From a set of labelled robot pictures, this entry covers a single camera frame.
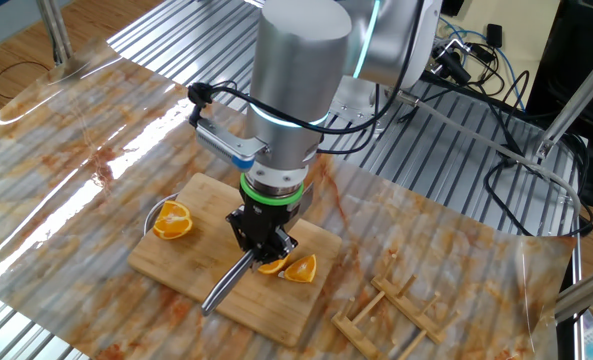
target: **orange slice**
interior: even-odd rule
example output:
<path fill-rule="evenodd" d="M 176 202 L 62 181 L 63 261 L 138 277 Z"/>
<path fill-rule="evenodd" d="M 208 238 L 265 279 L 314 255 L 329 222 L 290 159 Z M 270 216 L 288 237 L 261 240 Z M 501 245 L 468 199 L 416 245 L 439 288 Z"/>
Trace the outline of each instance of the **orange slice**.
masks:
<path fill-rule="evenodd" d="M 316 255 L 306 256 L 289 265 L 285 279 L 295 282 L 312 282 L 316 276 Z"/>
<path fill-rule="evenodd" d="M 192 225 L 189 209 L 179 202 L 168 200 L 163 204 L 152 231 L 163 240 L 173 240 L 187 234 Z"/>
<path fill-rule="evenodd" d="M 271 264 L 265 264 L 259 267 L 258 272 L 265 275 L 276 274 L 277 272 L 283 270 L 285 263 L 287 263 L 287 259 L 289 259 L 289 254 L 287 254 L 284 259 L 278 259 Z"/>

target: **wooden rack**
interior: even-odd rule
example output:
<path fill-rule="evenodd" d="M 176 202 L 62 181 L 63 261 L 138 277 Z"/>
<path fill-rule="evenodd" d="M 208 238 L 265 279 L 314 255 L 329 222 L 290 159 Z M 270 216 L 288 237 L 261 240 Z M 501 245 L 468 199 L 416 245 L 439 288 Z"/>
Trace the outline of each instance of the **wooden rack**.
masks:
<path fill-rule="evenodd" d="M 369 333 L 373 327 L 376 319 L 372 317 L 370 324 L 367 326 L 365 333 L 363 333 L 358 325 L 364 320 L 369 312 L 381 301 L 387 298 L 403 315 L 405 315 L 414 325 L 421 331 L 416 335 L 412 342 L 403 350 L 403 353 L 398 357 L 398 360 L 405 360 L 414 351 L 414 349 L 425 338 L 430 338 L 434 343 L 440 344 L 445 340 L 445 329 L 454 324 L 456 319 L 460 316 L 460 312 L 456 311 L 447 321 L 442 325 L 438 325 L 434 320 L 430 319 L 425 313 L 429 308 L 438 301 L 440 293 L 435 292 L 434 296 L 425 304 L 422 309 L 417 308 L 405 294 L 412 287 L 418 275 L 413 274 L 400 289 L 398 286 L 392 284 L 387 280 L 387 276 L 391 273 L 394 263 L 396 262 L 396 254 L 393 254 L 387 263 L 385 272 L 376 275 L 372 279 L 372 285 L 379 290 L 379 293 L 367 304 L 352 320 L 347 317 L 354 305 L 355 299 L 349 299 L 345 307 L 341 309 L 332 318 L 332 323 L 340 330 L 340 332 L 360 351 L 366 358 L 370 360 L 387 359 L 387 353 L 382 353 L 371 340 L 369 340 L 365 333 Z"/>

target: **corrugated metal surface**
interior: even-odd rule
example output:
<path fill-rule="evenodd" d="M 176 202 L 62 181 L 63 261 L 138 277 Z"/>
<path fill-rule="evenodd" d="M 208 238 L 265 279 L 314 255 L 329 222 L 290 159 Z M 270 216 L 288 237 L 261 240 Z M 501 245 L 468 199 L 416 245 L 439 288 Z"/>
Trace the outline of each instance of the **corrugated metal surface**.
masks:
<path fill-rule="evenodd" d="M 258 11 L 241 1 L 169 0 L 109 43 L 123 56 L 183 85 L 233 79 L 248 91 Z M 421 82 L 412 92 L 422 98 L 441 90 Z M 240 111 L 246 107 L 238 99 L 219 100 Z M 503 142 L 486 104 L 458 94 L 430 104 L 463 126 Z M 482 186 L 498 156 L 426 113 L 406 116 L 411 110 L 395 105 L 382 121 L 384 131 L 362 152 L 344 159 L 494 228 L 517 233 Z M 351 122 L 336 116 L 330 126 L 342 128 Z M 525 152 L 533 149 L 539 129 L 516 120 L 509 128 Z M 349 149 L 367 135 L 327 136 L 321 147 Z M 566 149 L 556 148 L 544 165 L 576 184 L 576 169 Z M 555 235 L 570 230 L 571 208 L 556 188 L 525 171 L 508 170 L 492 177 L 492 182 L 530 231 Z M 0 359 L 81 358 L 87 357 L 0 302 Z"/>

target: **transparent plastic film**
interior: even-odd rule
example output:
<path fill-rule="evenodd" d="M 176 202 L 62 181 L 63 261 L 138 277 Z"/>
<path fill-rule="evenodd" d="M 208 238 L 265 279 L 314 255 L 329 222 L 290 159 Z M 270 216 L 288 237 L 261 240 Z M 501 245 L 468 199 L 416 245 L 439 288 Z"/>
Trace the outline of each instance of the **transparent plastic film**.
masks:
<path fill-rule="evenodd" d="M 96 359 L 361 359 L 332 317 L 387 280 L 444 324 L 408 359 L 555 358 L 574 239 L 503 234 L 342 161 L 311 167 L 305 219 L 343 239 L 300 343 L 282 347 L 134 271 L 149 210 L 196 173 L 240 174 L 195 141 L 186 89 L 92 41 L 0 110 L 0 299 Z M 206 110 L 235 134 L 244 116 Z M 228 226 L 223 217 L 223 226 Z M 383 299 L 359 326 L 396 359 L 420 331 Z"/>

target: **blue light ring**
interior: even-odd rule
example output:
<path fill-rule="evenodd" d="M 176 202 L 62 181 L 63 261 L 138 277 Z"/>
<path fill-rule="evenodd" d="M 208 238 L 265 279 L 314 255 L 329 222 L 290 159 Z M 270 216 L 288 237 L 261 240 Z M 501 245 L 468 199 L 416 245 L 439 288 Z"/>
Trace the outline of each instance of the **blue light ring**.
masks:
<path fill-rule="evenodd" d="M 378 19 L 378 11 L 380 10 L 380 1 L 376 0 L 374 3 L 374 9 L 372 9 L 372 17 L 369 19 L 369 25 L 367 26 L 367 33 L 365 34 L 365 42 L 363 42 L 363 48 L 360 51 L 358 62 L 356 63 L 356 70 L 354 70 L 354 79 L 358 78 L 360 72 L 363 70 L 365 59 L 367 58 L 367 51 L 369 50 L 369 44 L 372 41 L 374 35 L 374 28 L 376 27 L 376 20 Z"/>
<path fill-rule="evenodd" d="M 263 110 L 259 109 L 258 106 L 250 103 L 249 106 L 252 108 L 252 110 L 254 110 L 254 112 L 256 114 L 258 114 L 258 116 L 262 117 L 263 119 L 273 122 L 274 124 L 277 125 L 281 125 L 281 126 L 285 126 L 285 127 L 292 127 L 292 128 L 299 128 L 301 127 L 300 125 L 296 125 L 294 123 L 290 123 L 289 121 L 285 121 L 285 120 L 281 120 L 279 118 L 273 117 L 271 115 L 269 115 L 268 113 L 264 112 Z M 323 116 L 322 118 L 318 119 L 318 120 L 314 120 L 312 122 L 310 122 L 311 125 L 320 125 L 323 122 L 325 122 L 325 120 L 327 120 L 327 117 L 329 117 L 329 113 L 325 114 L 325 116 Z"/>

